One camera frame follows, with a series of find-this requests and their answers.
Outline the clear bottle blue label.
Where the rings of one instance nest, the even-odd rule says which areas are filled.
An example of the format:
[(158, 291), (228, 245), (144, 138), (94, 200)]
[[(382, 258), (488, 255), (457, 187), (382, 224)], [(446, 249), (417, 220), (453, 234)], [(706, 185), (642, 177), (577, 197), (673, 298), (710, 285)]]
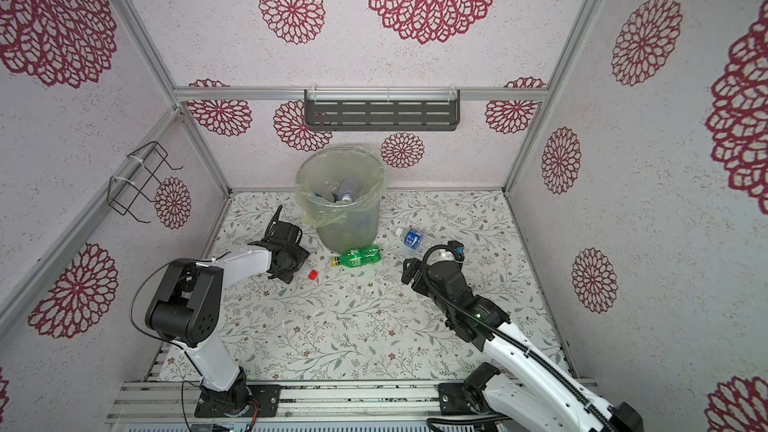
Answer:
[(412, 252), (421, 252), (427, 248), (427, 234), (416, 227), (398, 227), (395, 230), (395, 236), (398, 244), (404, 249)]

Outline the green bottle yellow cap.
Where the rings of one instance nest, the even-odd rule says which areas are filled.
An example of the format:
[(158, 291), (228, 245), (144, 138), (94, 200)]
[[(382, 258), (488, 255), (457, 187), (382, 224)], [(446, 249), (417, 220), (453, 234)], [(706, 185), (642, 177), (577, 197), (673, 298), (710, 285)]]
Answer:
[(370, 245), (363, 248), (351, 249), (339, 256), (333, 256), (331, 258), (331, 265), (333, 267), (344, 266), (348, 268), (358, 268), (378, 263), (380, 260), (380, 248), (377, 245)]

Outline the clear crushed water bottle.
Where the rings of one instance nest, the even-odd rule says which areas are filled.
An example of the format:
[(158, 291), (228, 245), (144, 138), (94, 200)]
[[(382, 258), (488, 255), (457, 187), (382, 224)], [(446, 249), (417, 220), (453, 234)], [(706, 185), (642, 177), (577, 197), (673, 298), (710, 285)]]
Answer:
[(347, 177), (340, 183), (335, 197), (337, 202), (353, 203), (358, 199), (359, 194), (359, 179), (357, 177)]

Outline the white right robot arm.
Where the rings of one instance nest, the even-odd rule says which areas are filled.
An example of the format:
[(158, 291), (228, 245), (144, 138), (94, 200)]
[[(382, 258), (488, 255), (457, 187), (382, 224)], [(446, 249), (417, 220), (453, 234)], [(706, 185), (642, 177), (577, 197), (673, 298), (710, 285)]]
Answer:
[(476, 295), (454, 260), (404, 261), (401, 281), (430, 298), (456, 336), (492, 361), (464, 381), (467, 407), (529, 431), (642, 431), (629, 404), (613, 405), (543, 354), (491, 300)]

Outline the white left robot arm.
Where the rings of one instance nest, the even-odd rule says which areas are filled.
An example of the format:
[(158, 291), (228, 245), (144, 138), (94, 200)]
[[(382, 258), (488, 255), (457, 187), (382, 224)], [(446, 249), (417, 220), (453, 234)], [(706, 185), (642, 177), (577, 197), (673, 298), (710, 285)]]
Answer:
[(254, 416), (266, 405), (247, 384), (217, 332), (223, 291), (252, 276), (291, 284), (309, 252), (301, 246), (302, 229), (282, 221), (279, 206), (263, 237), (218, 258), (179, 258), (163, 277), (145, 315), (157, 338), (183, 352), (200, 376), (198, 417)]

